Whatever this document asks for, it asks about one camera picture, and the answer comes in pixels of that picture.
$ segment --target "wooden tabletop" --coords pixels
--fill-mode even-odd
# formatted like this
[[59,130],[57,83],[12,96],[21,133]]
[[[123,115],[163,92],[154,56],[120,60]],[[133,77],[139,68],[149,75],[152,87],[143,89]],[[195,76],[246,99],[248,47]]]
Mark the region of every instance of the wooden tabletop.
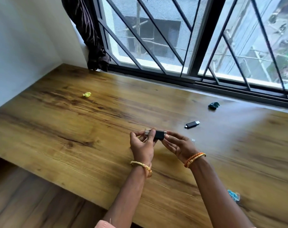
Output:
[[[255,226],[288,227],[288,113],[252,103],[61,65],[0,107],[0,157],[107,209],[131,170],[130,131],[153,126],[195,139]],[[211,227],[191,172],[160,142],[152,167],[134,222]]]

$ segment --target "curtain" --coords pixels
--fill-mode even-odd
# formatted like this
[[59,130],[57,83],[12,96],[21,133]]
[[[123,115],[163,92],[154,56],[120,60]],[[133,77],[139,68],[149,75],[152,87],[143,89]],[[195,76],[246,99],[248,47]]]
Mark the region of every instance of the curtain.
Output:
[[108,54],[106,54],[104,47],[100,43],[100,38],[97,35],[96,30],[98,30],[98,25],[95,25],[94,21],[93,1],[62,0],[62,4],[89,49],[88,69],[107,71],[110,58]]

